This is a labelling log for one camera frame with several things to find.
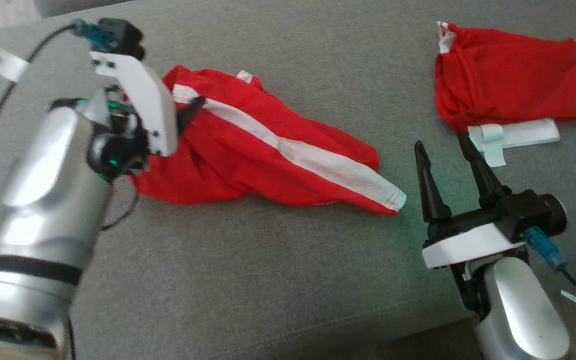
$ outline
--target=white label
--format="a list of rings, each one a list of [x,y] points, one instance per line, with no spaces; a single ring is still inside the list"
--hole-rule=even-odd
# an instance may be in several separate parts
[[[0,48],[0,75],[11,82],[19,82],[30,64]]]

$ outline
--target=red fabric with white stripe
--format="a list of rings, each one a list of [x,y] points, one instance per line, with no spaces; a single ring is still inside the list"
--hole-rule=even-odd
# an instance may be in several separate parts
[[[342,130],[303,118],[258,78],[177,66],[163,77],[178,107],[206,97],[170,157],[151,156],[140,192],[179,204],[259,194],[295,207],[345,201],[396,215],[406,195],[377,174],[379,156]]]
[[[576,43],[439,23],[436,107],[452,129],[576,119]]]

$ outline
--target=red cloth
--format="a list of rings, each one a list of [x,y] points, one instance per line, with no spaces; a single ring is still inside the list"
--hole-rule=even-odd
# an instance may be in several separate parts
[[[452,129],[576,119],[576,43],[440,23],[436,107]]]
[[[259,194],[295,207],[345,201],[397,214],[406,195],[377,174],[374,148],[299,116],[246,75],[177,66],[163,77],[178,107],[199,95],[206,103],[176,153],[150,157],[140,192],[179,204]]]

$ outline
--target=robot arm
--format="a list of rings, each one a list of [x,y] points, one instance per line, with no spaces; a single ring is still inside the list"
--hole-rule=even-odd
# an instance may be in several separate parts
[[[428,269],[449,267],[464,307],[478,315],[475,333],[487,360],[562,360],[569,334],[530,269],[525,236],[540,229],[562,234],[567,216],[551,194],[513,194],[502,186],[467,133],[458,135],[479,192],[480,209],[453,216],[430,171],[419,141],[414,150],[428,240]],[[483,264],[474,271],[474,264]]]
[[[177,118],[184,114],[176,114],[168,89],[141,62],[141,32],[109,18],[99,26],[79,20],[73,32],[92,43],[96,73],[119,86],[88,100],[56,100],[4,192],[0,359],[73,356],[70,307],[113,182],[146,166],[150,154],[168,156],[178,145]],[[124,94],[130,102],[122,101]],[[202,100],[189,105],[191,116]]]

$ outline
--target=gray fabric surface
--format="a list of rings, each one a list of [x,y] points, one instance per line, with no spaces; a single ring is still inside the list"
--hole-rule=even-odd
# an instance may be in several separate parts
[[[469,166],[435,111],[436,22],[576,40],[576,3],[565,0],[149,0],[1,30],[0,46],[25,57],[75,16],[130,20],[162,75],[176,64],[249,71],[299,114],[377,148],[382,175],[408,195],[396,218],[255,196],[142,200],[99,237],[82,281],[73,306],[82,359],[320,358],[466,317],[450,272],[426,269],[421,256],[416,141],[453,212],[477,206]],[[0,192],[51,100],[103,84],[87,50],[64,36],[23,78],[0,119]],[[0,78],[0,95],[5,86]],[[557,243],[576,276],[576,121],[560,131],[560,143],[506,150],[509,166],[495,172],[515,191],[566,204],[569,230]],[[119,183],[109,217],[131,197]],[[547,289],[566,286],[533,263]]]

